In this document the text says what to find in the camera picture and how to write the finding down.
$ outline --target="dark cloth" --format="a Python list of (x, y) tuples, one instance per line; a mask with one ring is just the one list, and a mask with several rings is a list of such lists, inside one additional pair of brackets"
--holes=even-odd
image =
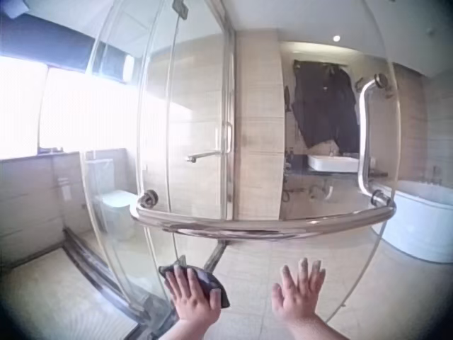
[(359, 151), (355, 96), (348, 74), (336, 64), (294, 61), (292, 111), (307, 147), (334, 140), (340, 152)]

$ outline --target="white sink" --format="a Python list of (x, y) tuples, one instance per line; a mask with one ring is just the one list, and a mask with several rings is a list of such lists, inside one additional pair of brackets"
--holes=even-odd
[(316, 171), (357, 172), (359, 160), (351, 157), (309, 155), (309, 166)]

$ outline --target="toilet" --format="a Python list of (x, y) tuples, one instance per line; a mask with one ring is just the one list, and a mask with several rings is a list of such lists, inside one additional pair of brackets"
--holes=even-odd
[(88, 190), (93, 197), (96, 219), (100, 228), (111, 237), (123, 241), (134, 236), (134, 220), (130, 205), (137, 202), (137, 195), (115, 188), (113, 159), (87, 161)]

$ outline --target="hand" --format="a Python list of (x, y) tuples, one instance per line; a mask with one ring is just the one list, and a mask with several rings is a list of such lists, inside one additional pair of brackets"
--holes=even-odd
[(313, 262), (310, 276), (308, 261), (299, 262), (297, 281), (291, 277), (288, 266), (282, 268), (282, 287), (275, 283), (272, 289), (272, 307), (276, 317), (281, 319), (292, 332), (318, 317), (315, 314), (319, 292), (326, 277), (321, 262)]
[(170, 290), (171, 299), (182, 322), (201, 329), (208, 329), (220, 316), (220, 290), (213, 289), (208, 301), (198, 282), (197, 274), (187, 270), (186, 280), (180, 266), (175, 266), (175, 275), (167, 272), (165, 285)]

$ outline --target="window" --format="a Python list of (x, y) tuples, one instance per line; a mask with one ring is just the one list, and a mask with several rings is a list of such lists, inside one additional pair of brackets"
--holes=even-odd
[(38, 151), (38, 121), (47, 65), (0, 57), (0, 159)]
[(50, 69), (42, 100), (40, 147), (65, 152), (125, 147), (136, 114), (135, 88)]
[(136, 88), (0, 57), (0, 159), (130, 145)]

